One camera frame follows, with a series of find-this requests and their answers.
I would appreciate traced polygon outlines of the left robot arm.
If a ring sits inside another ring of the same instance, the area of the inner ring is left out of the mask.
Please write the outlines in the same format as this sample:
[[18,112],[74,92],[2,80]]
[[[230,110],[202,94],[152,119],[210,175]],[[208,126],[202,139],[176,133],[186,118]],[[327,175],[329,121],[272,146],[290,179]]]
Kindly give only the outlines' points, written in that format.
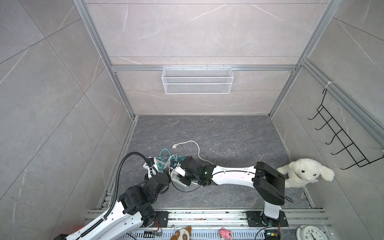
[[[131,186],[118,195],[120,173],[125,161],[131,156],[145,160],[148,178]],[[121,235],[140,227],[150,226],[156,218],[152,204],[160,194],[169,189],[170,177],[159,172],[155,158],[146,158],[138,152],[128,153],[122,159],[116,175],[115,192],[110,207],[88,225],[70,235],[60,234],[56,240],[115,240]]]

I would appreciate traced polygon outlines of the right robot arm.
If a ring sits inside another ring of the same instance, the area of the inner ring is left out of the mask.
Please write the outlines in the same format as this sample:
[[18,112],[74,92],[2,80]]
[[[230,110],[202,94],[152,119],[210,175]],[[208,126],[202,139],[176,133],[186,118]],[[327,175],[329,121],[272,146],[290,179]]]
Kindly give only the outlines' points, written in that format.
[[269,166],[258,162],[247,168],[227,168],[218,165],[201,165],[187,157],[169,170],[171,183],[190,186],[238,185],[255,189],[264,200],[261,212],[247,212],[251,227],[288,227],[282,206],[292,199],[285,196],[285,176]]

